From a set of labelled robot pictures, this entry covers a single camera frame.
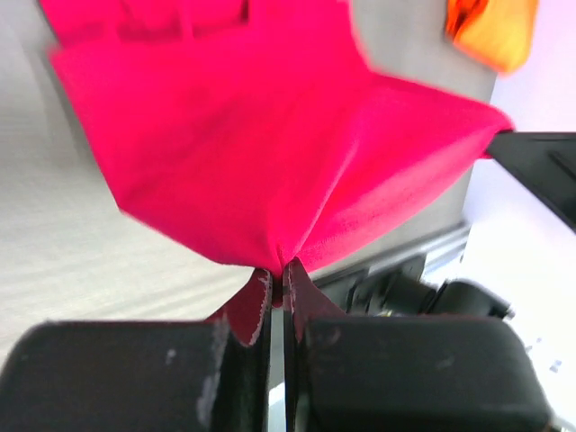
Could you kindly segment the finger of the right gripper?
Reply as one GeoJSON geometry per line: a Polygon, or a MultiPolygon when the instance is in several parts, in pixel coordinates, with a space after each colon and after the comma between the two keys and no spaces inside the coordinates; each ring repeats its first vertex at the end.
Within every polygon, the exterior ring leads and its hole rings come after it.
{"type": "Polygon", "coordinates": [[[574,132],[502,132],[487,153],[575,229],[574,132]]]}

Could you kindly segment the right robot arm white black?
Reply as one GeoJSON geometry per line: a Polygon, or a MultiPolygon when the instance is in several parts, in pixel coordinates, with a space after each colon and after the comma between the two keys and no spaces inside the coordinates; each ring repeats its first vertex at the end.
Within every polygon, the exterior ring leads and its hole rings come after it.
{"type": "MultiPolygon", "coordinates": [[[[510,132],[498,135],[488,154],[515,181],[575,232],[575,134],[510,132]]],[[[504,319],[510,304],[477,283],[455,280],[435,289],[421,281],[430,250],[396,262],[375,258],[346,282],[339,302],[347,313],[392,315],[464,313],[504,319]]]]}

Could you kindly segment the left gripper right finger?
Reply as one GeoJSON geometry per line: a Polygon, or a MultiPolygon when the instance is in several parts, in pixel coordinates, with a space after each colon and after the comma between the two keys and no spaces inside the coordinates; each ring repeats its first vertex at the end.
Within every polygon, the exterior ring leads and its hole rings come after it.
{"type": "Polygon", "coordinates": [[[549,431],[553,413],[503,320],[344,313],[294,260],[283,271],[290,431],[549,431]]]}

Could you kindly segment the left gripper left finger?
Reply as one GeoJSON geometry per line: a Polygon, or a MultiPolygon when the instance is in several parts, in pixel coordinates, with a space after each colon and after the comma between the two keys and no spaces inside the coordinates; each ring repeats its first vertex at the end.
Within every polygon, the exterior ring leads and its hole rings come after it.
{"type": "Polygon", "coordinates": [[[1,372],[4,431],[263,431],[272,276],[208,319],[48,321],[1,372]]]}

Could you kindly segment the crimson red t shirt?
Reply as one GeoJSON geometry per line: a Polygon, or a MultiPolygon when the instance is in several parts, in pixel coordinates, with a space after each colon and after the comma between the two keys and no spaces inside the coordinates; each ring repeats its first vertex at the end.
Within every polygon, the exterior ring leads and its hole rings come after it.
{"type": "Polygon", "coordinates": [[[511,122],[374,70],[344,1],[44,1],[119,208],[221,264],[328,266],[432,203],[511,122]]]}

